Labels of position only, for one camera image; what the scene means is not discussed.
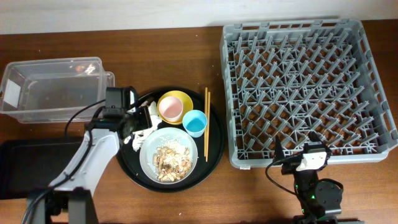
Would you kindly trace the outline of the white tissue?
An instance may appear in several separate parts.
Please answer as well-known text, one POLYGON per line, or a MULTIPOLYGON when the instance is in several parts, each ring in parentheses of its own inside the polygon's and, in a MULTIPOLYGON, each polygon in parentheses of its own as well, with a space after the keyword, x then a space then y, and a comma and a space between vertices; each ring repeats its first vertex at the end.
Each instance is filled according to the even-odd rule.
POLYGON ((132 148, 136 152, 141 148, 143 142, 149 137, 149 135, 158 129, 158 125, 162 122, 162 119, 158 115, 156 105, 156 102, 153 102, 149 107, 141 108, 148 110, 151 125, 141 125, 138 127, 137 131, 134 131, 131 134, 130 137, 124 139, 124 144, 132 141, 132 148))

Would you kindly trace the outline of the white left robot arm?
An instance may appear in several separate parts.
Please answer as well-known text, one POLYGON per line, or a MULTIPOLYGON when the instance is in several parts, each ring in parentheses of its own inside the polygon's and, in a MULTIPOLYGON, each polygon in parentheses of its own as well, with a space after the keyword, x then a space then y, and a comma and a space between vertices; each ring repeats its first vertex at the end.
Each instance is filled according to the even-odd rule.
POLYGON ((99 107, 86 125, 75 155, 62 173, 34 198, 29 199, 23 223, 50 223, 63 208, 70 223, 98 223, 93 194, 110 160, 136 131, 154 126, 153 106, 99 107))

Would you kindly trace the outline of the blue cup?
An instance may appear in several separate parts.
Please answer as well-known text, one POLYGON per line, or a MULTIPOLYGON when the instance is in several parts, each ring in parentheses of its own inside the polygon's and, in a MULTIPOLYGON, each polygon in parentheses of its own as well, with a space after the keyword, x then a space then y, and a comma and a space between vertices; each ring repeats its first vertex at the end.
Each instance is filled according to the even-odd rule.
POLYGON ((191 137, 199 138, 205 132, 207 117, 200 110, 191 110, 184 115, 182 124, 191 137))

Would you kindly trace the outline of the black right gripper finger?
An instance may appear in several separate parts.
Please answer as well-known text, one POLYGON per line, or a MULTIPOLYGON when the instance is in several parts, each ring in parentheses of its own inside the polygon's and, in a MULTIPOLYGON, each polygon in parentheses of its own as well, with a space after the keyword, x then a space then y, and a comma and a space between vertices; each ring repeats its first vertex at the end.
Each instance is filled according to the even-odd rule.
POLYGON ((315 131, 310 131, 308 133, 308 137, 311 141, 311 143, 309 143, 308 145, 310 145, 312 148, 316 146, 317 149, 324 149, 328 156, 332 154, 331 149, 324 142, 321 141, 315 131))
POLYGON ((280 161, 285 158, 284 150, 281 145, 280 139, 278 136, 275 137, 275 150, 274 150, 274 162, 280 161))

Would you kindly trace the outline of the yellow bowl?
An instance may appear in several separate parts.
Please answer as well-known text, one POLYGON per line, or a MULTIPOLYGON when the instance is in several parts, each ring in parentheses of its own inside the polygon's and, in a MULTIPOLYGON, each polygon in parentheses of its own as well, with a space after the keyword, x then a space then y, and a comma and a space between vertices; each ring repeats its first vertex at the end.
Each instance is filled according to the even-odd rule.
POLYGON ((166 93, 164 93, 158 100, 157 102, 157 112, 159 114, 159 116, 166 122, 172 125, 178 125, 178 124, 182 124, 182 120, 183 120, 183 116, 191 111, 193 109, 193 101, 192 99, 188 96, 187 93, 179 91, 179 90, 172 90, 172 91, 168 91, 166 93), (171 123, 166 121, 165 119, 163 119, 163 117, 159 114, 159 102, 160 100, 162 100, 163 98, 165 98, 166 96, 175 96, 177 98, 179 98, 182 103, 183 103, 183 112, 182 115, 180 117, 180 119, 177 122, 171 123))

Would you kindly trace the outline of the pink cup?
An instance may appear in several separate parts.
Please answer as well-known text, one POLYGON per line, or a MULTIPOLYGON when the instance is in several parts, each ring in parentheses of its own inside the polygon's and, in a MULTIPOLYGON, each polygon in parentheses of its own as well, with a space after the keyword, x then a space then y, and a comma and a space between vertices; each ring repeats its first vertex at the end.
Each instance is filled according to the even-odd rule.
POLYGON ((182 112, 183 103, 175 96, 166 96, 159 102, 159 114, 168 122, 177 122, 182 112))

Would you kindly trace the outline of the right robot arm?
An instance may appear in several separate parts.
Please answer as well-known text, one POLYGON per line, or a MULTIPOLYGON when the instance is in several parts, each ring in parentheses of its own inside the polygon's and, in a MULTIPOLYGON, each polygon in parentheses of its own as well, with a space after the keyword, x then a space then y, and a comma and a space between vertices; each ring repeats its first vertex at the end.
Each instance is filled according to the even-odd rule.
POLYGON ((284 154, 280 139, 275 138, 273 164, 281 165, 281 174, 294 177, 293 194, 302 208, 302 214, 293 217, 293 223, 337 223, 341 213, 343 184, 332 179, 319 179, 318 172, 328 165, 331 149, 315 134, 309 132, 309 141, 303 150, 284 154))

